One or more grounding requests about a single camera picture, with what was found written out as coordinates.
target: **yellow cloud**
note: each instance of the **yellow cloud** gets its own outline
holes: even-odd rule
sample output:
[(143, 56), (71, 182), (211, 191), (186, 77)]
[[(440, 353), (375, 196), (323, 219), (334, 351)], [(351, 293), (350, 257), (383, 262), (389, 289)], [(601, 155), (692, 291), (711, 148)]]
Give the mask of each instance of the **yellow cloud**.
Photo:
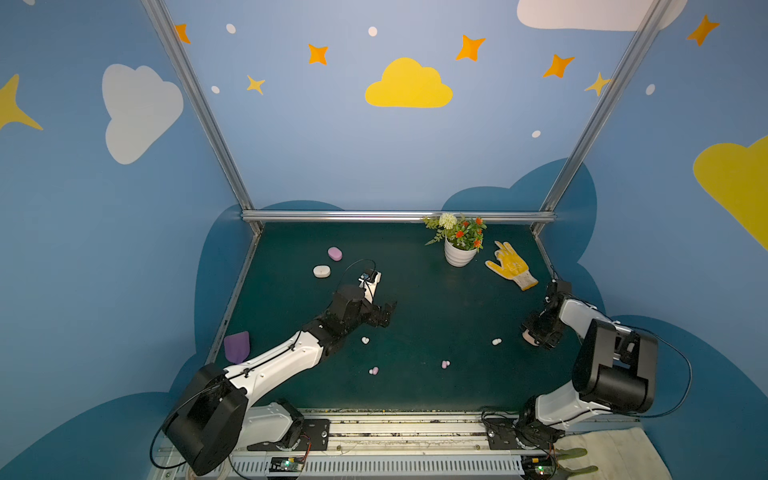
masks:
[(440, 74), (422, 67), (412, 58), (398, 58), (384, 70), (382, 80), (366, 90), (366, 101), (374, 107), (445, 107), (453, 90), (444, 85)]
[(717, 144), (707, 148), (694, 162), (694, 175), (768, 249), (768, 137), (750, 147)]

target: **white flower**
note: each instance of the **white flower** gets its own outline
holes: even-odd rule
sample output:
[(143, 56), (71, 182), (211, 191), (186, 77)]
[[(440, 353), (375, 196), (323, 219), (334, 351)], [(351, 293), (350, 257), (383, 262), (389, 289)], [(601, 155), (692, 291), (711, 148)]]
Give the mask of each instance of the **white flower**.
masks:
[(454, 214), (440, 215), (440, 227), (443, 227), (447, 230), (451, 230), (453, 227), (456, 226), (457, 223), (458, 223), (458, 220), (456, 220), (456, 215)]

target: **yellow star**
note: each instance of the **yellow star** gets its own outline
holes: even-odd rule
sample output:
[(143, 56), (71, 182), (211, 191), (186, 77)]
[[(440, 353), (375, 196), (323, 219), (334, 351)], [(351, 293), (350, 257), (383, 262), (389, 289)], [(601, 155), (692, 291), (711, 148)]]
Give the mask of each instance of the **yellow star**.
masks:
[(694, 30), (694, 33), (688, 35), (688, 38), (686, 40), (695, 40), (699, 46), (704, 43), (704, 39), (707, 37), (707, 35), (710, 34), (711, 31), (713, 31), (715, 28), (719, 27), (719, 23), (712, 23), (710, 22), (710, 19), (707, 18), (705, 15), (701, 23), (699, 24), (699, 28)]
[(611, 79), (603, 80), (602, 73), (598, 73), (598, 80), (592, 84), (589, 88), (585, 89), (584, 91), (590, 91), (594, 90), (598, 93), (598, 97), (600, 96), (600, 93), (603, 91), (603, 87), (608, 84), (608, 82), (611, 81)]
[(477, 61), (478, 60), (478, 48), (480, 48), (480, 45), (482, 45), (482, 42), (485, 41), (484, 38), (480, 38), (479, 40), (472, 40), (470, 37), (463, 35), (464, 37), (464, 45), (462, 46), (462, 50), (458, 53), (458, 57), (456, 57), (456, 60), (461, 60), (462, 58), (469, 58), (470, 60)]
[(310, 45), (310, 63), (322, 63), (323, 65), (328, 65), (326, 63), (326, 51), (328, 50), (328, 47), (314, 47)]
[(576, 57), (560, 58), (555, 55), (554, 58), (552, 58), (552, 66), (549, 68), (549, 70), (547, 70), (547, 73), (545, 73), (544, 76), (548, 77), (549, 75), (557, 75), (558, 77), (563, 78), (565, 67), (567, 67), (574, 58)]
[(32, 120), (16, 104), (16, 90), (18, 89), (18, 74), (11, 77), (3, 88), (0, 88), (0, 130), (7, 124), (17, 121), (20, 124), (42, 130), (38, 122)]
[(183, 41), (184, 43), (191, 44), (190, 38), (187, 37), (187, 24), (183, 23), (181, 25), (174, 25), (176, 27), (176, 33), (179, 34), (179, 40)]
[(248, 80), (250, 80), (250, 85), (248, 85), (248, 88), (246, 90), (258, 90), (260, 94), (264, 95), (264, 93), (261, 91), (261, 84), (265, 81), (255, 81), (253, 80), (250, 75), (248, 75)]

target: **potted plant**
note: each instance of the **potted plant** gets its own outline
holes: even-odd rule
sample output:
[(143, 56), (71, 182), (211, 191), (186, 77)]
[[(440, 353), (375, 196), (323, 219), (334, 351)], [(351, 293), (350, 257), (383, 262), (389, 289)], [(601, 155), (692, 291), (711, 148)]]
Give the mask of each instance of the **potted plant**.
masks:
[(466, 265), (482, 248), (482, 234), (487, 226), (480, 217), (468, 219), (461, 215), (457, 219), (454, 214), (443, 214), (423, 220), (427, 228), (437, 230), (435, 238), (426, 245), (445, 239), (445, 259), (453, 266)]

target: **yellow glove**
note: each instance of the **yellow glove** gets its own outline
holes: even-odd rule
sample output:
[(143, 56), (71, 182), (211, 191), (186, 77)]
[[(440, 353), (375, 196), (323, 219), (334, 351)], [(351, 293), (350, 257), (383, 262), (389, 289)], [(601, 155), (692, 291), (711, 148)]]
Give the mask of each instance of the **yellow glove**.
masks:
[(485, 266), (499, 275), (503, 276), (507, 280), (514, 280), (515, 283), (521, 288), (521, 290), (528, 290), (534, 285), (538, 284), (531, 272), (528, 270), (528, 264), (523, 260), (512, 245), (509, 242), (494, 242), (498, 247), (498, 250), (494, 252), (496, 260), (501, 263), (501, 266), (493, 263), (490, 260), (485, 261)]

